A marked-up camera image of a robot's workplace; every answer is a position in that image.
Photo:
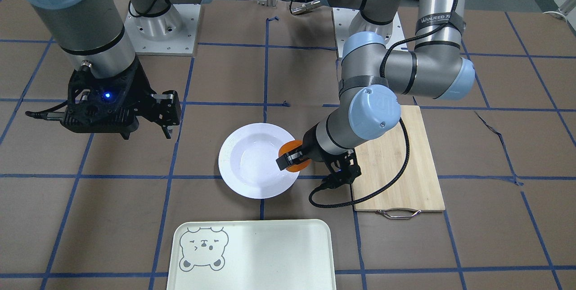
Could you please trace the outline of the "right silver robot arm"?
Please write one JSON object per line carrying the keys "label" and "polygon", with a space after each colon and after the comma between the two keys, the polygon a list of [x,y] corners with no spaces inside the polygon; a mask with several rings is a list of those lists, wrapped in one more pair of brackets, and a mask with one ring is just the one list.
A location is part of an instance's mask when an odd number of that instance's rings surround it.
{"label": "right silver robot arm", "polygon": [[[138,117],[161,127],[166,138],[179,126],[175,90],[154,91],[113,0],[27,0],[74,66],[67,100],[25,114],[57,121],[77,134],[120,134],[127,140]],[[172,38],[182,29],[177,4],[211,0],[131,0],[130,11],[146,38]]]}

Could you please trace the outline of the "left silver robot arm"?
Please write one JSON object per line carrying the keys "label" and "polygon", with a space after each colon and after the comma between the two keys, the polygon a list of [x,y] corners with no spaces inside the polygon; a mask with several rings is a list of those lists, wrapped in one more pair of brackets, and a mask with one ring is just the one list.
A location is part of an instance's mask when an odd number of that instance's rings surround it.
{"label": "left silver robot arm", "polygon": [[[395,44],[385,34],[401,0],[320,1],[359,12],[360,26],[343,46],[340,104],[306,132],[301,145],[285,144],[276,164],[280,170],[299,170],[311,161],[323,162],[329,183],[351,183],[360,175],[351,163],[353,149],[397,125],[399,94],[459,100],[469,93],[475,69],[460,55],[465,0],[419,0],[415,36]],[[413,50],[400,48],[410,41]]]}

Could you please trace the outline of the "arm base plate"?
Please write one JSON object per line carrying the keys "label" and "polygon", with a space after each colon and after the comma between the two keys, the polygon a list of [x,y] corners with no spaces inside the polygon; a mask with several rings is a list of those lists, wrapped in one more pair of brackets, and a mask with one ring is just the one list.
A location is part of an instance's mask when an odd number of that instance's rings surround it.
{"label": "arm base plate", "polygon": [[[353,34],[353,32],[350,31],[350,25],[358,13],[359,11],[356,9],[333,8],[333,25],[335,41],[337,44],[338,60],[342,60],[343,58],[344,44],[346,40]],[[387,32],[387,35],[380,34],[385,39],[386,46],[390,46],[398,41],[405,39],[399,14],[395,14],[393,22],[387,25]]]}
{"label": "arm base plate", "polygon": [[199,4],[173,4],[159,17],[136,18],[130,5],[124,27],[139,56],[193,56],[200,11]]}

